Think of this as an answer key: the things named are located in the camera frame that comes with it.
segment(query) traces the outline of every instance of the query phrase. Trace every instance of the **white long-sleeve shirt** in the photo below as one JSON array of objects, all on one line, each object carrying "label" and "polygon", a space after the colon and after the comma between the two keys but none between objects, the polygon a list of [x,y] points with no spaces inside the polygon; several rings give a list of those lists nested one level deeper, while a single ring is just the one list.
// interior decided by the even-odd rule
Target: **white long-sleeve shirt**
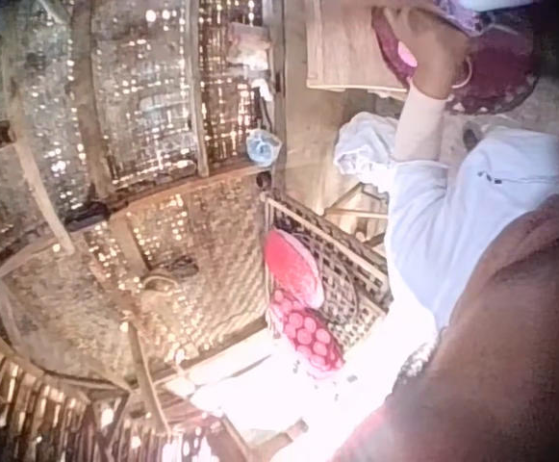
[{"label": "white long-sleeve shirt", "polygon": [[559,193],[559,138],[493,128],[448,185],[445,102],[412,87],[394,146],[386,252],[394,308],[418,304],[448,324],[471,273],[511,221]]}]

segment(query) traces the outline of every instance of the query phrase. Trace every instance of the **wooden board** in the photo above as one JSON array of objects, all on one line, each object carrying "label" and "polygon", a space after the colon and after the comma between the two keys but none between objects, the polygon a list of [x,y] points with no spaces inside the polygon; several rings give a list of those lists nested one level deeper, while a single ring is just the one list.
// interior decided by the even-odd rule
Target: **wooden board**
[{"label": "wooden board", "polygon": [[384,63],[370,9],[321,0],[305,0],[305,8],[308,87],[406,93]]}]

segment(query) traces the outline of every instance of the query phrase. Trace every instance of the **hand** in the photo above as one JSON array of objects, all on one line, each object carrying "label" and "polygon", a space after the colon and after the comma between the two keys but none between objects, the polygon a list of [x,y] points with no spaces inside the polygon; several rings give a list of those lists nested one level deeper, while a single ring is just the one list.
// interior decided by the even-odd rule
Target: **hand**
[{"label": "hand", "polygon": [[467,56],[468,36],[424,10],[385,9],[384,15],[396,37],[418,61],[414,84],[431,97],[446,99]]}]

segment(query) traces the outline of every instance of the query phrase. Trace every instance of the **person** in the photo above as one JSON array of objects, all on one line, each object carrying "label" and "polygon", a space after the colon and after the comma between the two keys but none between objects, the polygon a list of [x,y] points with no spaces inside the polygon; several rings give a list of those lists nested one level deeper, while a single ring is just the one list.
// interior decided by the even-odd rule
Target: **person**
[{"label": "person", "polygon": [[441,335],[333,460],[557,461],[559,138],[491,127],[449,186],[442,119],[469,40],[423,10],[386,16],[418,61],[394,147],[391,289]]}]

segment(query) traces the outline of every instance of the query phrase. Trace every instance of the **white cloth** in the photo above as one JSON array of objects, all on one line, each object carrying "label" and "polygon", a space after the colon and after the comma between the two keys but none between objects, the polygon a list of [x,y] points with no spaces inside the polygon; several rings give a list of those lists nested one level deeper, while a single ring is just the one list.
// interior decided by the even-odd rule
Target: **white cloth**
[{"label": "white cloth", "polygon": [[386,234],[395,304],[418,303],[438,329],[493,239],[559,193],[559,138],[493,128],[461,164],[455,184],[437,162],[444,101],[412,88],[399,121]]},{"label": "white cloth", "polygon": [[398,121],[370,113],[359,113],[339,131],[334,164],[344,175],[388,191],[394,173],[391,158]]}]

